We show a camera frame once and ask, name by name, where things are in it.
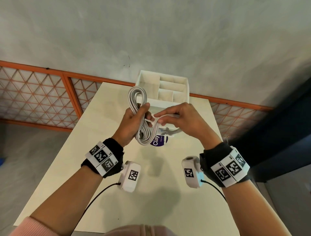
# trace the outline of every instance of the pink sleeve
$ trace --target pink sleeve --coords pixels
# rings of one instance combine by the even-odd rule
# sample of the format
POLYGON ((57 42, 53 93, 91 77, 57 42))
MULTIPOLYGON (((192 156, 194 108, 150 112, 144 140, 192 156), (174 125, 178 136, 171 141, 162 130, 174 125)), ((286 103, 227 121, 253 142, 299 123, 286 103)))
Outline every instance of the pink sleeve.
POLYGON ((59 236, 45 225, 26 217, 23 222, 10 234, 10 236, 59 236))

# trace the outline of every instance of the white organizer box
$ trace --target white organizer box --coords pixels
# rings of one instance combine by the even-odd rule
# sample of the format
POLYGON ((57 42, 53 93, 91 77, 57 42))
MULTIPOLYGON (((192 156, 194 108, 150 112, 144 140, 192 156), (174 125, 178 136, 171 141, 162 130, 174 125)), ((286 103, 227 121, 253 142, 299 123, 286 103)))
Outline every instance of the white organizer box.
POLYGON ((189 102, 189 84, 185 77, 141 70, 136 86, 146 90, 147 102, 154 107, 167 108, 189 102))

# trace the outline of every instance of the orange metal frame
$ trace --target orange metal frame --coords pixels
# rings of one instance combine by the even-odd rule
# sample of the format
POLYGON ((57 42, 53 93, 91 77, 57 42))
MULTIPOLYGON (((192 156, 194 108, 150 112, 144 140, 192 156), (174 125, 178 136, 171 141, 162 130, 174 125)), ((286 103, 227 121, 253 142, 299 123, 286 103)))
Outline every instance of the orange metal frame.
MULTIPOLYGON (((71 77, 77 78, 77 79, 94 81, 94 82, 100 82, 100 83, 107 82, 107 83, 114 83, 114 84, 120 84, 120 85, 126 85, 126 86, 135 86, 134 83, 125 82, 125 81, 119 81, 119 80, 107 79, 107 78, 102 78, 102 77, 97 77, 97 76, 91 76, 91 75, 84 75, 84 74, 79 74, 79 73, 55 70, 55 69, 50 69, 50 68, 23 65, 23 64, 13 63, 13 62, 0 61, 0 66, 60 76, 62 78, 65 89, 69 95, 70 101, 71 101, 71 103, 75 109, 75 112, 79 118, 82 116, 83 111, 82 111, 79 99, 77 97, 77 94, 75 92, 75 89, 73 87, 71 77)), ((238 102, 238 101, 231 101, 231 100, 226 100, 226 99, 222 99, 222 98, 209 97, 209 96, 204 96, 204 95, 199 95, 199 94, 194 94, 194 93, 191 93, 190 96, 208 99, 210 102, 228 104, 231 106, 244 107, 244 108, 249 108, 249 109, 253 109, 253 110, 270 111, 273 109, 273 108, 267 107, 267 106, 259 106, 259 105, 255 105, 255 104, 238 102)), ((12 120, 4 120, 4 119, 0 119, 0 122, 5 122, 8 124, 26 125, 26 126, 31 126, 31 127, 44 128, 44 129, 57 130, 57 131, 71 131, 72 130, 72 129, 68 129, 68 128, 60 128, 60 127, 54 127, 54 126, 49 126, 49 125, 40 125, 40 124, 33 124, 33 123, 12 121, 12 120)))

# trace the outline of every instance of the gray floor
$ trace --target gray floor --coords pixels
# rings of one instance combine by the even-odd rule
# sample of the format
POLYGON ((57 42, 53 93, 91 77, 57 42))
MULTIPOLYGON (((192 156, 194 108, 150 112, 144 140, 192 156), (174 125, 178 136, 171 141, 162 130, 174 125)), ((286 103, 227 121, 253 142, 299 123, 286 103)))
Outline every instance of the gray floor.
MULTIPOLYGON (((69 133, 0 123, 0 235, 14 222, 43 178, 69 133)), ((75 236, 95 236, 74 232, 75 236)))

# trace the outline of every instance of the left hand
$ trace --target left hand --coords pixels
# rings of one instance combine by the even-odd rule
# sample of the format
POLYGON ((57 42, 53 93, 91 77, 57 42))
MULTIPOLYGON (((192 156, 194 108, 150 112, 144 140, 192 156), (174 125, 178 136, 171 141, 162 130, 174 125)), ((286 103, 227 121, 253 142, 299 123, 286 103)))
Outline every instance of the left hand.
POLYGON ((148 111, 150 108, 150 103, 146 103, 141 106, 136 115, 133 114, 130 108, 126 109, 123 119, 120 123, 119 128, 112 136, 122 147, 125 147, 130 143, 137 133, 140 122, 143 117, 148 120, 154 121, 154 118, 151 116, 151 113, 148 111))

